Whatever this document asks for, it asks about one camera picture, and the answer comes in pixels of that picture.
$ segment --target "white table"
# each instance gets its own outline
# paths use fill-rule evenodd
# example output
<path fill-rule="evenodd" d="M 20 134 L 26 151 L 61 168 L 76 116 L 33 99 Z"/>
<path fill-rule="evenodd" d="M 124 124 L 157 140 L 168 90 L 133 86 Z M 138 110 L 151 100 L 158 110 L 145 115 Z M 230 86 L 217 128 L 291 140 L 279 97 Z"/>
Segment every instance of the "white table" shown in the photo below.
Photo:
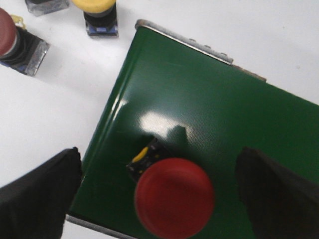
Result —
<path fill-rule="evenodd" d="M 319 104 L 319 1 L 118 0 L 119 38 L 91 39 L 83 13 L 35 17 L 23 0 L 0 0 L 51 47 L 35 77 L 0 66 L 0 186 L 61 150 L 84 155 L 137 19 L 227 53 L 268 83 Z M 109 236 L 65 223 L 63 239 Z"/>

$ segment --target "yellow ring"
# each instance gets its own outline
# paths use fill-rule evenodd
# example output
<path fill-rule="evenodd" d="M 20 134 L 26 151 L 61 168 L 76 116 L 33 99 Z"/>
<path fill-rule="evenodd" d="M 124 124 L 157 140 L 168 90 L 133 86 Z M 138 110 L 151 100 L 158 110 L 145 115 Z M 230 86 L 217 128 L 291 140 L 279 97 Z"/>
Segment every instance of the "yellow ring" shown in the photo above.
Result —
<path fill-rule="evenodd" d="M 116 0 L 72 0 L 80 9 L 89 13 L 101 13 L 113 6 Z"/>

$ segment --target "metal edge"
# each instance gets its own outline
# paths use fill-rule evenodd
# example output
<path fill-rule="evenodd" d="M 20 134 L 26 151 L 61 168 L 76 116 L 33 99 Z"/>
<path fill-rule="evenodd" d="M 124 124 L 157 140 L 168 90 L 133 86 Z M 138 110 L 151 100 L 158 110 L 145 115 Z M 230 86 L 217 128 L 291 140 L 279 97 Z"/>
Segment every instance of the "metal edge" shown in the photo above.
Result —
<path fill-rule="evenodd" d="M 120 233 L 120 232 L 117 232 L 117 231 L 114 231 L 114 230 L 111 230 L 111 229 L 96 225 L 94 223 L 90 223 L 90 222 L 87 222 L 85 220 L 70 216 L 68 214 L 66 215 L 65 219 L 68 222 L 74 223 L 76 225 L 79 225 L 79 226 L 82 226 L 82 227 L 85 227 L 85 228 L 88 228 L 88 229 L 91 229 L 91 230 L 94 230 L 94 231 L 97 231 L 97 232 L 112 236 L 112 237 L 115 237 L 115 238 L 119 238 L 119 239 L 137 239 L 137 238 L 128 236 L 126 234 L 123 234 L 123 233 Z"/>
<path fill-rule="evenodd" d="M 176 34 L 176 33 L 172 32 L 164 27 L 161 27 L 161 26 L 151 22 L 151 21 L 139 19 L 139 20 L 137 20 L 137 22 L 135 24 L 135 29 L 138 29 L 139 27 L 146 27 L 150 30 L 153 30 L 161 35 L 164 35 L 164 36 L 166 36 L 174 41 L 177 41 L 183 45 L 186 45 L 186 46 L 188 46 L 196 51 L 199 51 L 207 56 L 210 56 L 210 57 L 212 57 L 216 60 L 219 60 L 223 63 L 226 63 L 228 65 L 232 65 L 232 63 L 233 63 L 233 59 L 228 57 L 226 54 L 216 52 L 216 51 L 210 49 L 208 46 L 198 44 L 194 40 L 191 40 L 191 39 L 183 37 L 179 34 Z"/>

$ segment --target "green metal panel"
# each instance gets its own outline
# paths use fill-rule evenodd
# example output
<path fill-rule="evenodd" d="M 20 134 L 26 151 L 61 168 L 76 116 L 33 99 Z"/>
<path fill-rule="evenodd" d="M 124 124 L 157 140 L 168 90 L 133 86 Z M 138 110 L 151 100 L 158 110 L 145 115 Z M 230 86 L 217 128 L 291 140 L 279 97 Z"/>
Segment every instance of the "green metal panel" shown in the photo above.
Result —
<path fill-rule="evenodd" d="M 319 183 L 319 107 L 139 27 L 84 157 L 69 215 L 154 239 L 134 209 L 126 164 L 156 136 L 211 178 L 216 207 L 194 239 L 252 239 L 234 176 L 243 146 Z"/>

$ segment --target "red button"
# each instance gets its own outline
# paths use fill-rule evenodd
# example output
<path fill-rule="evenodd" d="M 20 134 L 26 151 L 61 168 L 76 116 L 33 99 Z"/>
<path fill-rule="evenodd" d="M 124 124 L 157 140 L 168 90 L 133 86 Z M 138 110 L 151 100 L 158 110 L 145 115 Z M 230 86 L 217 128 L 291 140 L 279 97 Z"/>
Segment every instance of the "red button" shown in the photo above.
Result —
<path fill-rule="evenodd" d="M 164 239 L 185 239 L 202 230 L 214 205 L 214 190 L 207 174 L 182 158 L 152 165 L 135 190 L 135 208 L 141 223 Z"/>
<path fill-rule="evenodd" d="M 16 28 L 11 16 L 0 8 L 0 56 L 12 49 L 16 37 Z"/>

